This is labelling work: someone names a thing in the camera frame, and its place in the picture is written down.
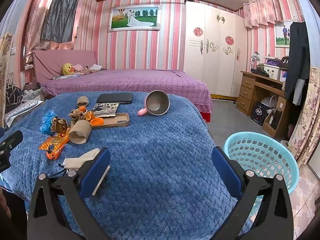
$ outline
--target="red paper-cut decoration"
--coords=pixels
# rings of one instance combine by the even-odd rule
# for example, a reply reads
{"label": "red paper-cut decoration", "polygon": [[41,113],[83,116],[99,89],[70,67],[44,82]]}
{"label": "red paper-cut decoration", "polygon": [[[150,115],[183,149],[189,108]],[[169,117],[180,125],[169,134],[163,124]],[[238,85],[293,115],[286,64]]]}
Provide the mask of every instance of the red paper-cut decoration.
{"label": "red paper-cut decoration", "polygon": [[228,45],[233,45],[235,43],[235,41],[233,40],[233,38],[231,36],[227,36],[226,37],[226,43]]}
{"label": "red paper-cut decoration", "polygon": [[196,27],[194,30],[193,30],[193,33],[195,36],[197,37],[201,37],[203,35],[203,29],[200,28],[200,27]]}

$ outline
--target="white wardrobe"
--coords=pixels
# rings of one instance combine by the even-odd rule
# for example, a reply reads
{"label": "white wardrobe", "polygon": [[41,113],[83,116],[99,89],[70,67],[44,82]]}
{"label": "white wardrobe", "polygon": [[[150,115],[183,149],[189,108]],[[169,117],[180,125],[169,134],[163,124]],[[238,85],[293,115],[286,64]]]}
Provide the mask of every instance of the white wardrobe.
{"label": "white wardrobe", "polygon": [[211,94],[238,97],[247,64],[244,19],[209,5],[187,2],[183,71],[204,82]]}

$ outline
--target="yellow duck plush toy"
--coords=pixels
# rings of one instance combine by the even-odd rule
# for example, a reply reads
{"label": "yellow duck plush toy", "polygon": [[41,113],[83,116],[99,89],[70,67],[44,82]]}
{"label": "yellow duck plush toy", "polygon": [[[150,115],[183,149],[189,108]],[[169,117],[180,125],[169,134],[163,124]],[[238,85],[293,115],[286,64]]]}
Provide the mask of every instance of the yellow duck plush toy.
{"label": "yellow duck plush toy", "polygon": [[65,63],[62,67],[62,74],[64,76],[72,75],[74,73],[75,69],[73,68],[72,64]]}

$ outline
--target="turquoise plastic basket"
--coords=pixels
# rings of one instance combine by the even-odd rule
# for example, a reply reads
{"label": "turquoise plastic basket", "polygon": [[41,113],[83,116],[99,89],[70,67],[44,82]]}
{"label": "turquoise plastic basket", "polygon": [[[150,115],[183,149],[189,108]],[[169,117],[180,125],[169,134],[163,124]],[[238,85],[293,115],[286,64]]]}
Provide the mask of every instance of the turquoise plastic basket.
{"label": "turquoise plastic basket", "polygon": [[[286,147],[268,136],[255,132],[238,132],[229,136],[224,143],[223,151],[245,171],[253,170],[257,175],[267,178],[281,174],[289,194],[298,184],[297,162]],[[258,212],[261,201],[262,196],[258,196],[250,217]]]}

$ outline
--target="basket rim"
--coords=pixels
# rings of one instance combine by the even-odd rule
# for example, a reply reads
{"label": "basket rim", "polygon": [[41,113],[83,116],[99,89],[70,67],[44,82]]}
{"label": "basket rim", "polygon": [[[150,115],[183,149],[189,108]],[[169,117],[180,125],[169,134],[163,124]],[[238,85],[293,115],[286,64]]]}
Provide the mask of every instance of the basket rim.
{"label": "basket rim", "polygon": [[298,165],[297,165],[297,162],[295,160],[295,158],[293,157],[292,153],[285,147],[283,146],[281,143],[279,143],[278,141],[276,141],[275,139],[267,136],[267,135],[264,135],[264,134],[261,134],[261,133],[256,133],[256,132],[250,132],[250,131],[243,131],[243,132],[237,132],[237,133],[234,133],[232,135],[230,135],[227,140],[225,141],[224,145],[223,145],[223,151],[224,153],[228,156],[228,158],[230,159],[230,156],[229,156],[229,152],[228,152],[228,145],[230,143],[231,140],[233,140],[235,137],[237,136],[241,136],[242,134],[252,134],[252,136],[254,137],[254,135],[258,135],[259,137],[261,138],[266,138],[267,140],[273,140],[274,143],[275,143],[275,147],[278,147],[281,151],[285,151],[287,152],[288,154],[286,155],[287,158],[291,159],[291,161],[295,164],[294,167],[290,167],[291,169],[291,172],[290,173],[296,173],[296,181],[294,183],[291,183],[290,184],[290,188],[288,189],[288,192],[289,194],[291,192],[294,191],[294,189],[296,188],[298,182],[299,182],[299,168],[298,168]]}

